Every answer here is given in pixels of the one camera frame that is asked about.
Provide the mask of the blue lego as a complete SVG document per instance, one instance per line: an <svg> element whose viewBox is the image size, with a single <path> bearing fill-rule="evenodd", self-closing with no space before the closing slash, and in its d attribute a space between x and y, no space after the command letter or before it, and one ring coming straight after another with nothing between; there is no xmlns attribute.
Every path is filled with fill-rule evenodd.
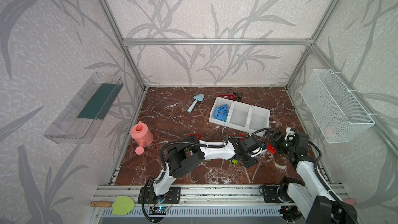
<svg viewBox="0 0 398 224"><path fill-rule="evenodd" d="M226 122L228 118L228 111L219 112L217 120Z"/></svg>

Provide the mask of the blue lego diagonal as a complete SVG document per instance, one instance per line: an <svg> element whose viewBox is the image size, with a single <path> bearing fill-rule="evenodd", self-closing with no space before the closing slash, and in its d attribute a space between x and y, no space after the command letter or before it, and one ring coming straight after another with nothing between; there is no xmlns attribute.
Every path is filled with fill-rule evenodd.
<svg viewBox="0 0 398 224"><path fill-rule="evenodd" d="M216 109L214 110L214 118L217 119L217 118L218 118L218 115L219 115L219 108L216 108Z"/></svg>

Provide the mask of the blue lego horizontal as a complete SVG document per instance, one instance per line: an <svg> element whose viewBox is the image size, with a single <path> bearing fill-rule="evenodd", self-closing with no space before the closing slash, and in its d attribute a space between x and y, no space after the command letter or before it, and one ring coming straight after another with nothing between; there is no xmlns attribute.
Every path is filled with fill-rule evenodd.
<svg viewBox="0 0 398 224"><path fill-rule="evenodd" d="M222 105L220 107L218 107L219 111L228 111L229 110L229 106L227 104Z"/></svg>

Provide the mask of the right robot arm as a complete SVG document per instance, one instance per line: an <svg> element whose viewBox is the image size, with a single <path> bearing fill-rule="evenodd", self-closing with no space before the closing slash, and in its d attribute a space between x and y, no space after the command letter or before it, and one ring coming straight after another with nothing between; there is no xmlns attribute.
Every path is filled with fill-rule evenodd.
<svg viewBox="0 0 398 224"><path fill-rule="evenodd" d="M303 181L283 179L278 193L281 200L294 202L307 224L358 223L355 208L345 203L321 174L318 166L322 152L309 135L295 128L287 128L286 134L275 129L269 140L279 154L288 157Z"/></svg>

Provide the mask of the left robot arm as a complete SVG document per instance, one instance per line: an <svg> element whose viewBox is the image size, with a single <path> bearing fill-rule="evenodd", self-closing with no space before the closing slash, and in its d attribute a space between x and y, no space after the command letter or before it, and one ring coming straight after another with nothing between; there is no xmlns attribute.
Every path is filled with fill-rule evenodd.
<svg viewBox="0 0 398 224"><path fill-rule="evenodd" d="M226 136L223 142L206 142L191 136L183 141L169 142L159 150L162 170L158 177L149 178L141 188L138 202L161 203L167 197L178 203L179 190L173 187L176 179L184 177L207 160L241 162L249 168L257 163L257 156L268 150L262 139L254 135Z"/></svg>

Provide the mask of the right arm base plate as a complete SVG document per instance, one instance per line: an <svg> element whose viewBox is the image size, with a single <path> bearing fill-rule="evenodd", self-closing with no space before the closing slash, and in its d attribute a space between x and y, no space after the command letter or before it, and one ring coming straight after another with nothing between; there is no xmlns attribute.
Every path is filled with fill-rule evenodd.
<svg viewBox="0 0 398 224"><path fill-rule="evenodd" d="M259 187L259 193L263 197L264 203L290 203L289 199L278 194L278 190L278 185L262 185Z"/></svg>

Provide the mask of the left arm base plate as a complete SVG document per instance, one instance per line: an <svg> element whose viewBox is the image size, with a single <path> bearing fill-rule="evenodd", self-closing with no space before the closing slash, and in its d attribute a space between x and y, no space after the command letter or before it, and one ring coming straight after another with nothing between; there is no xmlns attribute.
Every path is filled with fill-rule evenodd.
<svg viewBox="0 0 398 224"><path fill-rule="evenodd" d="M171 187L166 194L155 195L152 187L143 187L138 196L138 204L178 204L180 202L181 188Z"/></svg>

